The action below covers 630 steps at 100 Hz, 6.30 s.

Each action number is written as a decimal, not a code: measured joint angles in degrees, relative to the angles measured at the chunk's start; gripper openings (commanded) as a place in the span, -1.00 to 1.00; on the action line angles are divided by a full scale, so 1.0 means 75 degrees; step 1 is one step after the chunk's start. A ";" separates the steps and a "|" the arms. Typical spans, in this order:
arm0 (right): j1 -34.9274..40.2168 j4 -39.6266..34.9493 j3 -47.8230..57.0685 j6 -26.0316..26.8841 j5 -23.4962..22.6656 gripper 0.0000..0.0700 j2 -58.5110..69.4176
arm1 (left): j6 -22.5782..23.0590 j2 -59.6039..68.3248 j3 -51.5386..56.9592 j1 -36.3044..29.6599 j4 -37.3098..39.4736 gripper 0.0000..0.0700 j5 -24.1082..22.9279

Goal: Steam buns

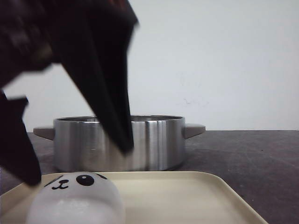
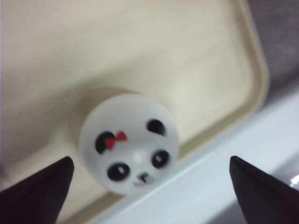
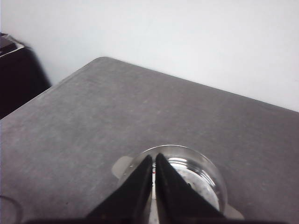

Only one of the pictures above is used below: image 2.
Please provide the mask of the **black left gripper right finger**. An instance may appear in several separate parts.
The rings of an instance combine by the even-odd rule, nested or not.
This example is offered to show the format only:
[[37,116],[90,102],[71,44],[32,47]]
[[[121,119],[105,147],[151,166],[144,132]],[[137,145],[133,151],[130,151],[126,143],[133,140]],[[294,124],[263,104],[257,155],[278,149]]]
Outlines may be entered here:
[[229,173],[237,201],[248,224],[297,224],[299,191],[232,156]]

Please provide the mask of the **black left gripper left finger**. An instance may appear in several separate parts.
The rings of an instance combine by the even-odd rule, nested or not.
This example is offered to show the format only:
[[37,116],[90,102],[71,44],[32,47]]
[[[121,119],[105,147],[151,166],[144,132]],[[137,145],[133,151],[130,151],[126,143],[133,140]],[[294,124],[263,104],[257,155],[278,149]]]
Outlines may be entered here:
[[2,224],[54,224],[66,200],[74,172],[66,156],[0,192]]

